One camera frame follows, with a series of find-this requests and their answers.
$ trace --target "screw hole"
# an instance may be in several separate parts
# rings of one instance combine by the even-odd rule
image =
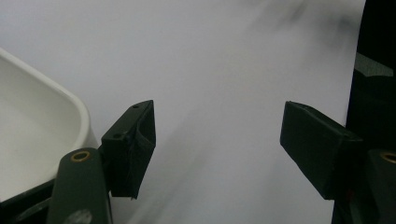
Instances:
[[[390,152],[382,152],[381,153],[382,159],[385,161],[395,163],[396,164],[396,154],[390,153]]]
[[[91,153],[89,151],[80,151],[80,152],[73,154],[73,156],[71,157],[71,160],[73,162],[85,161],[90,157],[90,155],[91,155]]]

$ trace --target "white bowl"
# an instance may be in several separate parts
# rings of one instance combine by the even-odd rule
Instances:
[[[85,105],[0,49],[0,202],[55,177],[81,147],[97,147]]]

